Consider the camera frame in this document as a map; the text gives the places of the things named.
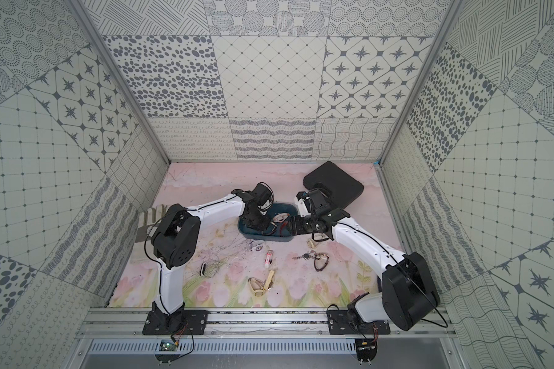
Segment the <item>keychain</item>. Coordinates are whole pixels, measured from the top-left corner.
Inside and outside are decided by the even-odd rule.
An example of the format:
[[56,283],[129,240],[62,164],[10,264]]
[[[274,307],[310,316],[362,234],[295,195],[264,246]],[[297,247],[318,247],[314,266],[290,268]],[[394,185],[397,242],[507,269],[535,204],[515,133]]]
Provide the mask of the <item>keychain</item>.
[[[326,254],[326,253],[317,253],[314,250],[310,250],[310,252],[305,253],[305,254],[300,255],[300,256],[293,257],[292,259],[294,259],[294,260],[298,260],[298,259],[310,260],[311,257],[314,258],[314,269],[317,272],[323,271],[324,268],[326,268],[326,265],[328,265],[328,260],[329,260],[328,254]],[[316,262],[317,262],[317,260],[323,260],[323,259],[326,260],[326,261],[324,262],[324,265],[319,268],[316,265]]]

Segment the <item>wavy line tile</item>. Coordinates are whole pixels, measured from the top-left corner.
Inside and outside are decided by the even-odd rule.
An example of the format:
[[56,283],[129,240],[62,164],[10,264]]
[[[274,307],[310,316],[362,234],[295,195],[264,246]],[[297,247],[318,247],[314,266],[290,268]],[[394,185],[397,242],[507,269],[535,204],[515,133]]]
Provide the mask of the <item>wavy line tile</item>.
[[435,178],[429,179],[403,219],[411,246],[426,258],[440,291],[486,271]]
[[544,367],[488,273],[446,291],[441,300],[471,367]]
[[315,119],[230,119],[240,160],[309,161],[315,127]]
[[317,119],[313,161],[376,161],[396,119]]
[[138,215],[129,199],[105,177],[41,271],[107,297],[133,247]]

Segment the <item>black cable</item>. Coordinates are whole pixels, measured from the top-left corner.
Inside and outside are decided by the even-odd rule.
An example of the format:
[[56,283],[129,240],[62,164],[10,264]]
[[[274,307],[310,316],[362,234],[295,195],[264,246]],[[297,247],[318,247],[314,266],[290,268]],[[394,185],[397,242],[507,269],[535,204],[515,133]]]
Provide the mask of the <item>black cable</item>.
[[[334,306],[335,308],[337,308],[337,310],[340,310],[339,307],[337,306],[337,304],[330,304],[330,305],[326,308],[326,313],[327,313],[327,314],[328,314],[328,309],[330,309],[330,308],[333,307],[333,306]],[[339,324],[339,322],[338,322],[336,319],[334,319],[333,317],[331,317],[330,319],[332,319],[332,321],[334,321],[336,324]],[[364,335],[363,333],[361,333],[357,327],[354,327],[353,324],[354,324],[353,322],[349,322],[349,323],[348,323],[349,327],[351,327],[351,329],[354,330],[355,333],[358,333],[358,334],[362,335],[363,338],[367,341],[367,337],[365,337],[365,335]]]
[[[390,254],[390,251],[386,250],[386,248],[383,247],[381,243],[379,243],[375,238],[373,238],[373,237],[370,236],[369,234],[367,234],[367,233],[365,233],[365,232],[362,232],[362,231],[359,230],[359,229],[353,228],[353,227],[351,227],[350,225],[345,224],[345,223],[335,223],[335,224],[345,225],[345,226],[351,228],[352,230],[354,230],[355,232],[359,232],[359,233],[363,234],[364,236],[368,236],[368,237],[369,237],[370,239],[372,239],[375,243],[377,243],[377,244],[382,248],[382,250],[384,250],[384,251],[391,257],[391,259],[394,260],[394,262],[396,262],[396,264],[398,264],[398,261],[392,256],[392,254]],[[445,318],[443,317],[443,315],[439,312],[439,310],[437,310],[437,307],[435,306],[435,304],[433,303],[433,301],[431,301],[431,300],[429,299],[429,296],[427,296],[427,294],[426,294],[423,290],[421,290],[421,288],[418,286],[418,284],[416,284],[416,282],[413,281],[412,278],[410,278],[410,277],[404,272],[404,270],[403,270],[402,268],[398,268],[398,270],[400,270],[400,272],[404,275],[404,277],[405,277],[408,281],[412,282],[412,284],[414,284],[415,287],[422,293],[422,295],[425,297],[425,299],[427,299],[427,301],[429,301],[429,304],[431,304],[431,306],[433,306],[433,309],[435,309],[436,313],[439,314],[439,316],[441,317],[441,319],[443,320],[443,323],[444,323],[445,325],[443,326],[443,325],[441,325],[441,324],[439,324],[439,323],[432,322],[432,321],[429,321],[429,320],[427,320],[427,319],[421,319],[421,320],[422,320],[422,321],[426,321],[426,322],[428,322],[428,323],[433,323],[433,324],[435,324],[435,325],[438,325],[438,326],[441,327],[441,328],[449,328],[450,325],[447,323],[447,321],[445,320]]]
[[189,208],[186,208],[185,210],[188,210],[188,211],[197,211],[197,210],[205,209],[205,208],[208,207],[208,206],[221,204],[221,203],[223,203],[223,202],[225,202],[225,201],[230,201],[230,200],[232,200],[234,197],[238,197],[238,195],[234,195],[234,196],[232,196],[232,197],[230,197],[230,198],[227,198],[227,199],[225,199],[225,200],[216,201],[215,203],[212,203],[212,204],[207,204],[207,205],[202,206],[202,207],[197,208],[197,209],[189,209]]
[[[152,231],[152,229],[154,229],[154,227],[160,223],[160,221],[162,219],[164,219],[166,216],[168,216],[168,214],[164,215],[162,218],[158,219],[156,221],[156,223],[154,223],[152,225],[152,227],[150,228],[150,232]],[[164,308],[164,311],[167,313],[167,315],[170,315],[170,313],[168,312],[168,309],[166,308],[166,306],[164,306],[164,303],[163,303],[163,265],[161,262],[159,262],[158,260],[156,259],[152,259],[150,257],[150,255],[148,255],[148,252],[146,251],[146,241],[148,241],[148,237],[152,237],[152,235],[149,234],[149,232],[146,233],[146,239],[143,241],[143,253],[146,254],[146,256],[148,257],[148,259],[150,259],[151,261],[153,262],[157,262],[158,265],[160,265],[160,278],[159,278],[159,281],[158,281],[158,294],[160,295],[160,303],[162,304],[163,308]]]

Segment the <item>striped tile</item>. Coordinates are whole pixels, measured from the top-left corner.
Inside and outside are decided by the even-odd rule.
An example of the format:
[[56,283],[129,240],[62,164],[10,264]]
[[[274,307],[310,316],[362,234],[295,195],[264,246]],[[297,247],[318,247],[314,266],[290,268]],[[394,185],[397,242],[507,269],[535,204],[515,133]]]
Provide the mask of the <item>striped tile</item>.
[[309,161],[315,119],[230,119],[239,160]]
[[138,211],[105,177],[41,268],[99,296],[108,296],[131,251]]

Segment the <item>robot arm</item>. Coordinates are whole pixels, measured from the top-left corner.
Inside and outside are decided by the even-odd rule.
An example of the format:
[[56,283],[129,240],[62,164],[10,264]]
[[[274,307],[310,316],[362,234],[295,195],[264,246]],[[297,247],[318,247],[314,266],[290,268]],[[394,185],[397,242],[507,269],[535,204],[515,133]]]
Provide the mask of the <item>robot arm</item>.
[[199,229],[242,217],[247,227],[265,230],[270,219],[262,209],[272,203],[272,197],[271,190],[259,183],[252,191],[235,189],[230,195],[206,204],[188,208],[174,204],[168,209],[152,236],[160,271],[155,304],[163,314],[175,314],[184,306],[184,269],[195,253]]
[[320,189],[297,195],[299,213],[294,218],[294,234],[322,233],[355,252],[382,280],[382,293],[365,294],[348,304],[349,313],[359,324],[391,320],[407,331],[440,302],[425,259],[406,255],[378,240],[340,208],[331,208]]

